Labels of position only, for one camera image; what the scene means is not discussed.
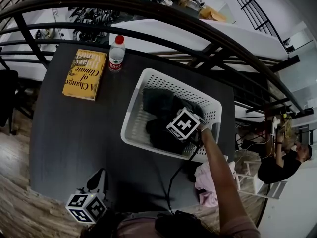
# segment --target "human arm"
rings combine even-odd
[[[282,159],[282,143],[284,141],[284,135],[278,134],[276,139],[276,164],[281,168],[284,167],[284,160]]]
[[[202,132],[211,176],[219,202],[220,227],[237,217],[247,216],[243,208],[232,172],[209,129]]]

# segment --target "laundry basket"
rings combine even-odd
[[[170,90],[175,96],[197,103],[203,110],[204,120],[211,129],[213,136],[218,142],[221,123],[221,104],[214,98],[186,85],[170,76],[151,68],[145,69],[135,87],[127,113],[121,129],[122,140],[130,145],[179,159],[189,159],[194,153],[196,146],[190,144],[183,154],[176,154],[155,148],[150,143],[150,135],[146,132],[147,122],[157,117],[143,110],[143,89],[155,88]],[[202,147],[193,161],[205,162],[207,160],[205,149]]]

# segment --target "desk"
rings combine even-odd
[[[101,77],[96,101],[62,94],[71,62],[78,49],[108,52],[82,45],[60,44],[43,80],[30,140],[31,188],[66,202],[88,177],[105,168],[109,174],[107,198],[122,211],[167,209],[164,189],[183,160],[125,144],[120,131],[130,98],[145,68],[153,68],[205,92],[222,104],[219,146],[233,159],[233,89],[167,63],[126,53],[123,69]],[[198,204],[188,173],[180,172],[171,190],[174,209]]]

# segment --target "pink cloth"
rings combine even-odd
[[[234,161],[229,163],[229,167],[233,177],[235,177],[235,171],[234,171],[235,165],[236,163]],[[199,194],[200,204],[206,207],[218,206],[218,198],[216,194],[216,189],[214,187],[214,183],[211,177],[208,162],[205,162],[201,166],[196,168],[195,177],[196,177],[195,188],[206,190],[206,192]]]

